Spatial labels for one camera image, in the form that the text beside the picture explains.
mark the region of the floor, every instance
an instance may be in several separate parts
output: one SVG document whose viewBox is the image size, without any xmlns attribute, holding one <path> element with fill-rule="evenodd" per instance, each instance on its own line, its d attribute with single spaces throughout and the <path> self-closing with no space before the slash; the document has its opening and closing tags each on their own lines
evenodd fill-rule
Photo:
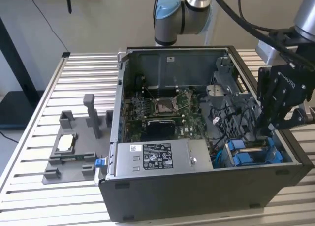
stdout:
<svg viewBox="0 0 315 226">
<path fill-rule="evenodd" d="M 16 141 L 20 140 L 24 132 L 23 130 L 0 130 L 0 131 L 7 137 L 10 137 Z M 17 146 L 17 143 L 4 138 L 0 134 L 0 176 L 2 175 L 16 146 Z"/>
</svg>

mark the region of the screw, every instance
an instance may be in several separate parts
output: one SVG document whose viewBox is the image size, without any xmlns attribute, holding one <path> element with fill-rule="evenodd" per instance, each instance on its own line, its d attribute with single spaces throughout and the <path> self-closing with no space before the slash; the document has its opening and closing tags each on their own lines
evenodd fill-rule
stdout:
<svg viewBox="0 0 315 226">
<path fill-rule="evenodd" d="M 289 65 L 291 66 L 291 68 L 295 68 L 295 65 L 292 62 L 289 63 Z"/>
</svg>

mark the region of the black stand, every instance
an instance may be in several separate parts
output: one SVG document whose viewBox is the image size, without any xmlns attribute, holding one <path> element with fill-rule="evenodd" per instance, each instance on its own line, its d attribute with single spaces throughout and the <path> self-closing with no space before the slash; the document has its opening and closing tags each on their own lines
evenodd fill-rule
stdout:
<svg viewBox="0 0 315 226">
<path fill-rule="evenodd" d="M 43 92 L 35 89 L 1 17 L 0 38 L 0 49 L 23 90 L 9 92 L 0 103 L 0 129 L 24 129 Z"/>
</svg>

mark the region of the metal case frame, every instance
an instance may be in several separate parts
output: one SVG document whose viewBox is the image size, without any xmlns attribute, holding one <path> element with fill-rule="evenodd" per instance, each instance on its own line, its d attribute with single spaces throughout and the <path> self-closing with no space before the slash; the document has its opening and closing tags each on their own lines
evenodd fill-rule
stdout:
<svg viewBox="0 0 315 226">
<path fill-rule="evenodd" d="M 232 59 L 245 86 L 255 97 L 257 81 L 232 46 L 196 47 L 131 47 L 136 50 L 225 50 Z M 294 155 L 295 163 L 215 169 L 210 172 L 166 176 L 115 178 L 114 174 L 118 123 L 123 94 L 124 63 L 120 64 L 111 133 L 110 165 L 107 176 L 99 181 L 110 218 L 124 222 L 169 218 L 264 207 L 284 187 L 296 185 L 313 164 L 290 130 L 275 131 Z"/>
</svg>

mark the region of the white label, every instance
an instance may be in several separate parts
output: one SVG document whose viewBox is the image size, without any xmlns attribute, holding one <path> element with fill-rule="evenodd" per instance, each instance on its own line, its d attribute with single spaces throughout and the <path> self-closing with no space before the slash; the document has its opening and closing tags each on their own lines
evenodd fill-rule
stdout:
<svg viewBox="0 0 315 226">
<path fill-rule="evenodd" d="M 167 62 L 174 62 L 175 61 L 175 57 L 172 56 L 172 57 L 166 57 L 166 61 Z"/>
<path fill-rule="evenodd" d="M 142 145 L 130 145 L 130 151 L 142 151 Z"/>
<path fill-rule="evenodd" d="M 213 125 L 216 125 L 216 123 L 220 120 L 219 117 L 215 117 L 213 120 L 212 120 L 212 123 Z"/>
</svg>

